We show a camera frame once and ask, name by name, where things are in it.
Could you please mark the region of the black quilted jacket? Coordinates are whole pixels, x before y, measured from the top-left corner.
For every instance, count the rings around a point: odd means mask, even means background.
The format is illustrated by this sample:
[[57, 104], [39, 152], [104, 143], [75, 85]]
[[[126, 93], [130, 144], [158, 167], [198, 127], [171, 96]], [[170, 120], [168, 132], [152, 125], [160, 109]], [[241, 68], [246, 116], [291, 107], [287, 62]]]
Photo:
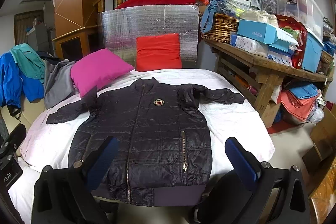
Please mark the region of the black quilted jacket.
[[245, 100], [229, 89], [139, 79], [102, 94], [92, 89], [49, 115], [47, 123], [89, 113], [72, 139], [69, 165], [85, 160], [108, 136], [117, 139], [118, 153], [95, 196], [138, 206], [192, 206], [213, 163], [210, 130], [199, 110], [203, 98], [225, 105]]

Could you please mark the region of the white bed blanket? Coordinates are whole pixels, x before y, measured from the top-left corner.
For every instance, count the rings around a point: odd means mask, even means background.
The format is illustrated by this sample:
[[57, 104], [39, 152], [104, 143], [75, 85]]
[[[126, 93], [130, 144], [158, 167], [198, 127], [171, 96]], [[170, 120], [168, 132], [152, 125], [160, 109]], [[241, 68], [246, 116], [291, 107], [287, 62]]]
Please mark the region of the white bed blanket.
[[[152, 78], [171, 85], [197, 84], [212, 90], [229, 89], [234, 93], [238, 92], [224, 77], [212, 71], [165, 69], [149, 72], [133, 70], [98, 91], [98, 95], [130, 86], [138, 79]], [[42, 168], [46, 165], [51, 165], [54, 169], [67, 167], [72, 138], [89, 115], [84, 113], [73, 121], [52, 125], [46, 124], [47, 117], [59, 108], [80, 99], [79, 94], [74, 94], [50, 109], [45, 109], [43, 100], [33, 103], [27, 99], [22, 101], [23, 112], [19, 121], [25, 125], [27, 137], [18, 149], [22, 153], [18, 162], [23, 174], [9, 189], [9, 196], [24, 223], [31, 222], [34, 185]], [[233, 166], [224, 152], [224, 143], [232, 136], [259, 161], [269, 161], [272, 158], [275, 152], [273, 142], [258, 112], [248, 101], [243, 104], [224, 105], [202, 99], [199, 110], [205, 116], [210, 129], [213, 155], [211, 178], [232, 170]]]

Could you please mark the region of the blue jacket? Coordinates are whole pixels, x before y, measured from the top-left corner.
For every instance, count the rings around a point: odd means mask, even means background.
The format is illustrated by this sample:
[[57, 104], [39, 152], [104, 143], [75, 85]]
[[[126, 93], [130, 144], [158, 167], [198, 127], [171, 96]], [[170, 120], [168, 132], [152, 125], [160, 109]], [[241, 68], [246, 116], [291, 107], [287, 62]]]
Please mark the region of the blue jacket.
[[29, 102], [44, 97], [43, 84], [37, 79], [26, 77], [10, 52], [1, 56], [1, 107], [7, 107], [11, 117], [18, 119], [22, 112], [21, 97]]

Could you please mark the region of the grey garment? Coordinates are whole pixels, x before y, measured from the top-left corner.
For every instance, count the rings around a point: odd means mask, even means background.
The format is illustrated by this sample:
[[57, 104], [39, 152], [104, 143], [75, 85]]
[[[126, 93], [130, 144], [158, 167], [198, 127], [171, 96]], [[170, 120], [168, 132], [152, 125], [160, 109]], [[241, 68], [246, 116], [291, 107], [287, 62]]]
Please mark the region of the grey garment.
[[50, 109], [74, 93], [71, 68], [76, 61], [62, 60], [51, 64], [46, 60], [44, 82], [44, 104]]

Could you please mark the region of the stack of folded cloths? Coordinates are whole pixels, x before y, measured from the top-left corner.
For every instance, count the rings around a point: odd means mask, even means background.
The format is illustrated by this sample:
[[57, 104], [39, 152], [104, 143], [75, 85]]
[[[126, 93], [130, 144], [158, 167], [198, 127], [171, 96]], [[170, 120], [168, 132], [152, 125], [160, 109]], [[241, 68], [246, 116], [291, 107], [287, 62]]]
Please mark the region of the stack of folded cloths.
[[285, 110], [300, 121], [306, 121], [317, 104], [321, 90], [308, 81], [297, 81], [287, 85], [278, 96]]

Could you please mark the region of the teal shirt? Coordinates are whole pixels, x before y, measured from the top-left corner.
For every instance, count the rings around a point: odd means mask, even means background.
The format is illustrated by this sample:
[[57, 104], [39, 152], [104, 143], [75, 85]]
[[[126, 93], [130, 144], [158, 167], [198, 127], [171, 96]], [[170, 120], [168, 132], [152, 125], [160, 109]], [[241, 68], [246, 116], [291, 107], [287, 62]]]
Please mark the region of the teal shirt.
[[30, 79], [45, 81], [45, 62], [27, 43], [18, 44], [10, 49], [14, 62], [21, 72]]

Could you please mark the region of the wooden side table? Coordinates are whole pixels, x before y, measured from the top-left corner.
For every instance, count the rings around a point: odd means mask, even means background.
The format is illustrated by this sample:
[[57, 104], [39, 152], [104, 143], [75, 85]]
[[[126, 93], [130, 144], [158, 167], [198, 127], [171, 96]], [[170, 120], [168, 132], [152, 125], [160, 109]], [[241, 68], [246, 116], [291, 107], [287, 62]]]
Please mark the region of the wooden side table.
[[219, 55], [217, 72], [248, 100], [267, 128], [273, 124], [276, 112], [280, 109], [279, 104], [272, 102], [271, 96], [274, 89], [282, 85], [284, 80], [316, 83], [322, 89], [322, 94], [326, 93], [333, 81], [331, 76], [280, 65], [228, 43], [210, 39], [204, 41], [211, 47], [213, 53]]

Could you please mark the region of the pink pillow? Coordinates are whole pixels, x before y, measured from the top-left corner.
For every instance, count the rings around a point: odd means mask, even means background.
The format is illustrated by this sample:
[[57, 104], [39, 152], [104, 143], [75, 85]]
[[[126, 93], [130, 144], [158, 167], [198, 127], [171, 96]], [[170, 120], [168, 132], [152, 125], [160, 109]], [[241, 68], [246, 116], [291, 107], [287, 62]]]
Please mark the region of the pink pillow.
[[92, 88], [101, 89], [134, 67], [107, 48], [90, 53], [76, 62], [70, 71], [71, 79], [84, 97]]

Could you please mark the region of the blue storage box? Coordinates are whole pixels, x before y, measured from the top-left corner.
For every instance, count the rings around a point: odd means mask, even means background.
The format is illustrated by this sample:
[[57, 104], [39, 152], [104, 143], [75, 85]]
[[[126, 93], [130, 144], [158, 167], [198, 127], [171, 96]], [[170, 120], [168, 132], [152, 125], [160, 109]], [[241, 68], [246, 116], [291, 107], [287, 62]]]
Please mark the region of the blue storage box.
[[302, 61], [302, 69], [316, 73], [323, 49], [323, 42], [318, 40], [314, 34], [308, 32]]

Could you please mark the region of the blue cardboard box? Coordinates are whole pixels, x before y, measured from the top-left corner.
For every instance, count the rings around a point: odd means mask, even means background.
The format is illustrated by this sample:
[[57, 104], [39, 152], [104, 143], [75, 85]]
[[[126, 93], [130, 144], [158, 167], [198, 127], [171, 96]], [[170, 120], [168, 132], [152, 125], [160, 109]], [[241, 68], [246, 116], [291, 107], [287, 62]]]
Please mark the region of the blue cardboard box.
[[290, 33], [268, 23], [240, 19], [237, 33], [283, 52], [288, 52], [289, 46], [299, 46]]

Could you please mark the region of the red snack bag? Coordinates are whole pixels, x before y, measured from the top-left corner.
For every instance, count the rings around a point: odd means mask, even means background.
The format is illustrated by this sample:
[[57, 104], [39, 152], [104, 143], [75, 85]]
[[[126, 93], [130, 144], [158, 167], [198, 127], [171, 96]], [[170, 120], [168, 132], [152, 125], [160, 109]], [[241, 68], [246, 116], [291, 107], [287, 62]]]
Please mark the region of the red snack bag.
[[307, 30], [302, 23], [298, 22], [292, 17], [276, 15], [278, 26], [291, 34], [293, 38], [298, 43], [295, 46], [296, 49], [293, 50], [291, 54], [291, 64], [296, 69], [302, 69], [302, 63], [305, 53], [306, 41], [307, 41]]

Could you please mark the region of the red square pillow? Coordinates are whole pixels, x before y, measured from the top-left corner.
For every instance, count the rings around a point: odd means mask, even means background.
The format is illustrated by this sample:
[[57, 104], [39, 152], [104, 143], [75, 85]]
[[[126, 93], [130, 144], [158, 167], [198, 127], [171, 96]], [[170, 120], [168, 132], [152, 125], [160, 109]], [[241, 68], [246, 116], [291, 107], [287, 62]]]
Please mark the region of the red square pillow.
[[179, 34], [140, 36], [136, 39], [136, 46], [137, 71], [182, 69]]

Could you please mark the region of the wicker basket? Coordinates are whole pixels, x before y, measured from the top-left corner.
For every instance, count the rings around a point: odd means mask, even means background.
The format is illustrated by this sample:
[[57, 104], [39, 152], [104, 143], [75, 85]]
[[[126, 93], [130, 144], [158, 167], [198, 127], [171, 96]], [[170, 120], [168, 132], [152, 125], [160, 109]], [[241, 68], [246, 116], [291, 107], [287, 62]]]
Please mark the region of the wicker basket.
[[220, 43], [230, 43], [231, 34], [238, 30], [239, 20], [224, 14], [214, 14], [213, 25], [209, 32], [201, 34], [203, 39]]

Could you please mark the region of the blue cloth in basket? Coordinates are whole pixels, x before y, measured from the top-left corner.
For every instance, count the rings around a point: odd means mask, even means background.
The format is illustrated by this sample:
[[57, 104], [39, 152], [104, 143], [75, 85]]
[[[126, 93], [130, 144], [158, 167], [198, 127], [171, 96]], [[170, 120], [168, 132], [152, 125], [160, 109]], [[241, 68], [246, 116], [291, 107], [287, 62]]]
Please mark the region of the blue cloth in basket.
[[201, 18], [201, 33], [205, 34], [213, 27], [215, 14], [230, 15], [230, 3], [225, 0], [209, 0]]

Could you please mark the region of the clear plastic storage bin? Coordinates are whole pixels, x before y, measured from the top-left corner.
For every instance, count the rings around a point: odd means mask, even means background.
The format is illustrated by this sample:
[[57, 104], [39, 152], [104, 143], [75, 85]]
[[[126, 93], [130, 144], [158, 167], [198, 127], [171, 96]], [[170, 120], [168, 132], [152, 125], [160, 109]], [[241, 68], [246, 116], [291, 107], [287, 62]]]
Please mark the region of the clear plastic storage bin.
[[277, 0], [277, 14], [294, 18], [322, 42], [323, 13], [314, 0]]

